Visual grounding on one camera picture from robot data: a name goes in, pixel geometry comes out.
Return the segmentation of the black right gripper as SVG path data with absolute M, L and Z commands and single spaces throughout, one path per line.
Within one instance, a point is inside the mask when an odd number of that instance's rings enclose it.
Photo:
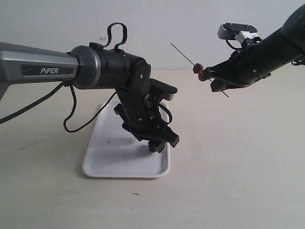
M 272 49 L 268 44 L 255 44 L 235 51 L 231 57 L 215 66 L 203 70 L 204 79 L 214 78 L 211 91 L 248 87 L 271 75 L 267 62 L 272 59 Z

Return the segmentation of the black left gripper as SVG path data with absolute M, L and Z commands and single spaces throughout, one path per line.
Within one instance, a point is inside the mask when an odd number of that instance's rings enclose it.
M 132 133 L 138 140 L 148 140 L 148 146 L 165 148 L 165 142 L 171 147 L 179 143 L 179 136 L 168 126 L 172 114 L 150 93 L 138 94 L 117 88 L 116 93 L 120 104 L 114 108 L 123 120 L 125 130 Z

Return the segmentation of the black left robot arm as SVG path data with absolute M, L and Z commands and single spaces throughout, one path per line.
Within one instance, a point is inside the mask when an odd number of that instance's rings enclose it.
M 123 129 L 139 141 L 148 141 L 152 152 L 179 142 L 169 121 L 161 117 L 162 100 L 172 100 L 177 89 L 152 79 L 151 66 L 142 57 L 93 42 L 67 53 L 1 43 L 1 95 L 14 84 L 48 82 L 71 89 L 114 89 L 120 100 L 114 111 Z

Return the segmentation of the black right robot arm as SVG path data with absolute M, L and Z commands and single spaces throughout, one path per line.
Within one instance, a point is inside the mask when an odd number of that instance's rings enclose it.
M 223 23 L 218 37 L 238 41 L 228 60 L 202 69 L 200 81 L 213 79 L 212 92 L 248 87 L 271 75 L 290 62 L 303 61 L 305 57 L 305 7 L 296 9 L 281 28 L 262 39 L 254 26 Z

